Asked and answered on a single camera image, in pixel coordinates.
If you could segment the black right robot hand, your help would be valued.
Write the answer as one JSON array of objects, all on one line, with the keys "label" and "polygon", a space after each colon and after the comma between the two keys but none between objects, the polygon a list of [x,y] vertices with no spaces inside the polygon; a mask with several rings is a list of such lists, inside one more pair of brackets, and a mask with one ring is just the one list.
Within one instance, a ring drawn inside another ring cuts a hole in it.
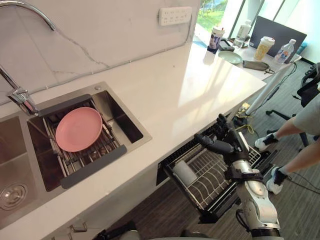
[{"label": "black right robot hand", "polygon": [[244,141],[221,113],[211,127],[211,134],[196,133],[194,140],[207,150],[222,155],[228,166],[239,160],[249,160],[249,150]]}]

